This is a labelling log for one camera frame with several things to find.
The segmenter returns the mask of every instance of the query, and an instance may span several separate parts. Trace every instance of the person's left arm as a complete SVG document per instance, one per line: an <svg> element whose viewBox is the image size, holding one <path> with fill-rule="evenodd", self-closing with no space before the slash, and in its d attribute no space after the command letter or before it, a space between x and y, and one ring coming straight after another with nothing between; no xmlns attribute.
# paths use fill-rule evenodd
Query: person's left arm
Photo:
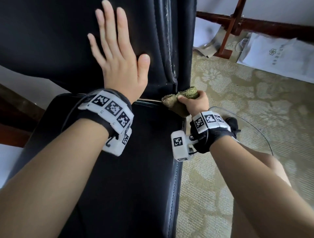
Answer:
<svg viewBox="0 0 314 238"><path fill-rule="evenodd" d="M128 33L127 17L108 1L105 12L96 10L104 58L95 37L88 34L91 50L104 73L104 85L122 93L132 104L147 85L148 55L137 60ZM50 142L0 190L0 237L57 237L75 207L108 131L79 119Z"/></svg>

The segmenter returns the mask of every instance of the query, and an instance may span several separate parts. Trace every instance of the beige carpet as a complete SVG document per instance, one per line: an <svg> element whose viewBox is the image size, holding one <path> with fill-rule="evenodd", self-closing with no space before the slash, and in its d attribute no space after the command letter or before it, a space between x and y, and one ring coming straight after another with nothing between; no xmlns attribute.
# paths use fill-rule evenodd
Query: beige carpet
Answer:
<svg viewBox="0 0 314 238"><path fill-rule="evenodd" d="M211 106L248 119L270 141L293 188L314 208L314 84L194 52L191 85ZM240 122L239 140L270 151L265 139ZM210 153L184 162L177 237L230 237L233 197Z"/></svg>

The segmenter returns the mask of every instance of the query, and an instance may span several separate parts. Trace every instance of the folded cloth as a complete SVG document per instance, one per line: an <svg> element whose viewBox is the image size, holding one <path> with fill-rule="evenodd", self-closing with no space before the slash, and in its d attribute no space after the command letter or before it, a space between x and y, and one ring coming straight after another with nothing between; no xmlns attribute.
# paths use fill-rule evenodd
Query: folded cloth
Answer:
<svg viewBox="0 0 314 238"><path fill-rule="evenodd" d="M166 107L168 107L169 110L174 111L179 116L185 118L188 115L190 115L190 113L187 111L187 107L183 103L180 103L178 101L178 96L179 95L183 95L183 96L185 96L186 98L189 98L189 99L196 99L196 98L198 98L197 89L193 86L193 87L190 87L189 89L187 89L185 91L178 92L177 94L170 94L170 95L164 96L161 99L161 102Z"/></svg>

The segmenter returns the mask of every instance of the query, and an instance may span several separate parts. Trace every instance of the chair backrest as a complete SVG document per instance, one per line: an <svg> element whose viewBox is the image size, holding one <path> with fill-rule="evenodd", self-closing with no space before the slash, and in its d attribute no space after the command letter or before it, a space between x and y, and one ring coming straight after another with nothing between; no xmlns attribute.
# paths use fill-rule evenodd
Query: chair backrest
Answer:
<svg viewBox="0 0 314 238"><path fill-rule="evenodd" d="M190 85L196 0L111 0L125 9L137 56L151 57L143 97L162 96ZM1 0L0 65L48 78L73 93L103 86L87 39L99 39L94 10L100 0Z"/></svg>

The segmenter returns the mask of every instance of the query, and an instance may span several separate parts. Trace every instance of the hand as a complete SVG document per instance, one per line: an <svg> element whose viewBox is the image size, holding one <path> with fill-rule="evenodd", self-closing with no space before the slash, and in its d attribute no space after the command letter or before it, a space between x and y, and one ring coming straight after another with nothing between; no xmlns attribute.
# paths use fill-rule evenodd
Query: hand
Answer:
<svg viewBox="0 0 314 238"><path fill-rule="evenodd" d="M188 99L182 95L178 96L178 101L187 107L187 110L192 117L209 109L209 102L206 93L200 90L198 90L197 93L199 95L197 99Z"/></svg>
<svg viewBox="0 0 314 238"><path fill-rule="evenodd" d="M101 54L95 37L89 33L87 36L92 53L102 68L105 88L117 90L133 103L139 99L147 86L150 58L147 54L143 54L137 61L130 43L125 11L117 8L117 37L112 5L105 0L102 2L102 6L105 16L100 9L97 9L95 13L99 25L101 46L106 58Z"/></svg>

